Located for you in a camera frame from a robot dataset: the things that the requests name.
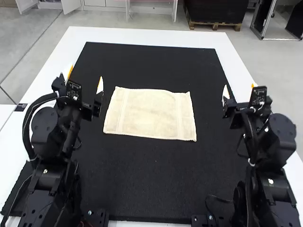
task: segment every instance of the white table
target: white table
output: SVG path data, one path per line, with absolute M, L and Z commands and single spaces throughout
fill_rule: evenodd
M 0 105 L 0 131 L 15 108 L 16 105 Z
M 40 96 L 51 93 L 52 81 L 63 69 L 75 64 L 86 42 L 214 48 L 237 102 L 249 101 L 251 84 L 256 84 L 225 33 L 69 27 L 20 102 L 32 103 Z M 27 159 L 21 138 L 24 115 L 25 112 L 14 112 L 0 132 L 1 150 L 9 150 L 2 152 L 0 158 L 1 207 Z M 298 176 L 299 173 L 303 173 L 303 163 L 296 152 L 288 159 L 285 171 L 298 202 L 297 208 L 303 223 L 303 178 Z M 19 218 L 14 218 L 7 226 L 16 226 L 18 221 Z M 110 221 L 110 226 L 136 225 L 167 226 L 162 223 Z

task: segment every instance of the wooden pallet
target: wooden pallet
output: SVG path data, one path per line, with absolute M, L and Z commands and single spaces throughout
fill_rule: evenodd
M 220 22 L 200 22 L 200 21 L 196 22 L 196 21 L 191 20 L 186 6 L 184 6 L 184 11 L 185 11 L 185 16 L 186 16 L 186 19 L 187 19 L 188 26 L 189 26 L 190 30 L 194 30 L 195 25 L 212 25 L 214 31 L 218 30 L 219 25 L 220 26 L 221 25 L 223 25 L 223 26 L 233 26 L 233 29 L 236 32 L 239 32 L 241 30 L 242 23 L 232 24 L 232 23 L 224 23 L 224 22 L 222 22 L 222 23 L 220 23 Z

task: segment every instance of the black mat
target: black mat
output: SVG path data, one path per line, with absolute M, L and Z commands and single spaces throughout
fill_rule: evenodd
M 191 215 L 206 213 L 207 194 L 232 199 L 247 161 L 235 152 L 240 132 L 222 119 L 227 80 L 215 50 L 87 43 L 72 73 L 87 80 L 101 75 L 105 85 L 101 119 L 82 121 L 83 145 L 73 154 L 83 211 L 102 207 L 111 219 L 189 223 Z M 104 134 L 115 86 L 190 91 L 197 142 Z M 23 171 L 17 183 L 29 174 Z M 230 205 L 210 206 L 223 215 L 233 212 Z

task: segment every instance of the gray floor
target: gray floor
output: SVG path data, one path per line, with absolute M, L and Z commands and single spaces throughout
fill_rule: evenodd
M 0 41 L 8 40 L 4 42 L 5 44 L 0 42 L 0 50 L 4 50 L 0 52 L 0 59 L 4 59 L 0 62 L 2 64 L 0 79 L 8 74 L 0 86 L 16 103 L 22 98 L 68 26 L 189 30 L 182 8 L 178 9 L 176 23 L 166 15 L 134 14 L 126 23 L 125 13 L 101 11 L 75 11 L 68 15 L 63 13 L 59 15 L 59 13 L 58 10 L 32 9 L 25 16 L 20 16 L 17 9 L 0 8 L 0 21 L 4 20 L 6 24 L 7 21 L 12 20 L 14 23 L 13 26 L 4 25 L 4 29 L 0 24 Z M 286 34 L 281 29 L 283 28 L 281 18 L 278 16 L 271 21 L 269 35 L 284 38 Z M 259 85 L 268 87 L 269 94 L 274 100 L 274 112 L 283 113 L 296 123 L 298 153 L 303 158 L 301 139 L 303 136 L 301 117 L 303 116 L 301 108 L 303 42 L 260 41 L 249 29 L 251 19 L 252 13 L 247 13 L 241 32 L 235 32 L 230 27 L 219 27 L 218 31 L 227 33 L 254 80 Z M 209 26 L 205 26 L 195 31 L 212 30 Z M 0 103 L 11 103 L 2 91 L 0 91 Z

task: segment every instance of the towel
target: towel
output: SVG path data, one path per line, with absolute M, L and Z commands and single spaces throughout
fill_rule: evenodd
M 196 141 L 190 92 L 116 87 L 105 116 L 103 132 Z

